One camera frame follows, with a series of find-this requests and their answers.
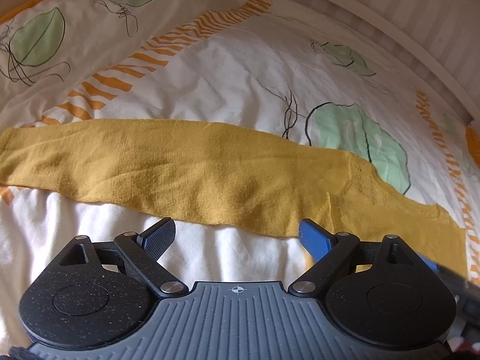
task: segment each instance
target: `garment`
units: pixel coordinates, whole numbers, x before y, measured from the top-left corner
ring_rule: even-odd
[[[310,218],[366,241],[398,234],[466,275],[465,234],[439,205],[406,198],[347,151],[224,123],[96,119],[7,128],[0,183],[274,237]]]

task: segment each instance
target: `bed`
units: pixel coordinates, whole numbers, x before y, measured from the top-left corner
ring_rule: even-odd
[[[409,59],[415,44],[379,35],[338,3],[30,0],[0,18],[0,128],[184,119],[353,152],[399,194],[440,205],[465,228],[466,271],[479,284],[478,138],[466,127],[477,88],[431,54]],[[0,353],[28,345],[19,299],[72,237],[107,241],[158,220],[47,190],[4,186],[0,195]],[[311,263],[296,237],[181,221],[159,262],[189,287],[288,286]]]

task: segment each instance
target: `ribbed gray plate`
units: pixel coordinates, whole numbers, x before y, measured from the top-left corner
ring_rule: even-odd
[[[197,283],[185,297],[162,300],[147,323],[108,347],[64,351],[34,344],[45,360],[440,360],[441,344],[393,352],[340,332],[317,302],[279,282]]]

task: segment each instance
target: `crosshair symbol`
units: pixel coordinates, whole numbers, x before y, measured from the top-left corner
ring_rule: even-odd
[[[230,289],[230,291],[235,292],[237,295],[246,290],[246,288],[240,287],[238,284],[234,288]]]

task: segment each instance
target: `white fabric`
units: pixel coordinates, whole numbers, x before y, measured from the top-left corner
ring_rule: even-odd
[[[126,34],[125,19],[94,0],[47,0],[21,12],[13,22],[0,26],[0,34],[8,26],[13,32],[54,7],[62,11],[65,36],[54,58],[67,61],[71,71],[61,72],[63,82],[51,76],[30,88],[0,76],[0,127],[42,126],[42,115],[61,123],[78,121],[56,105],[63,104],[72,89],[85,93],[81,83],[91,74],[100,71],[126,80],[120,72],[101,70],[128,64],[124,59],[153,35],[163,35],[207,10],[225,11],[245,1],[152,0],[143,7],[129,7],[138,21],[138,32],[131,37]],[[366,78],[316,53],[312,40],[350,46],[377,73],[375,82],[390,93],[372,88]],[[7,62],[0,53],[4,71]],[[463,226],[445,157],[414,107],[416,89],[429,93],[436,115],[449,114],[459,124],[457,142],[452,140],[449,146],[468,156],[462,141],[464,127],[417,76],[380,47],[328,17],[288,0],[273,0],[269,13],[200,40],[169,57],[166,67],[155,67],[156,71],[144,71],[148,74],[140,79],[128,78],[132,89],[116,91],[118,96],[102,109],[92,111],[81,97],[67,100],[88,109],[95,118],[221,121],[282,135],[287,106],[276,95],[290,99],[291,91],[298,103],[298,121],[289,139],[301,144],[308,144],[305,117],[313,107],[325,102],[357,103],[406,150],[412,183],[406,195],[421,203],[441,204]],[[471,171],[465,185],[471,197],[478,199],[479,172],[477,168]],[[122,232],[141,232],[158,220],[113,204],[77,203],[58,193],[28,188],[11,190],[12,203],[0,202],[0,353],[10,345],[28,345],[16,311],[19,299],[72,237],[86,234],[93,242],[107,241]],[[474,216],[478,222],[477,207]],[[304,249],[296,238],[276,239],[231,226],[181,222],[177,222],[175,243],[160,263],[189,287],[196,280],[282,280],[286,287],[305,270]]]

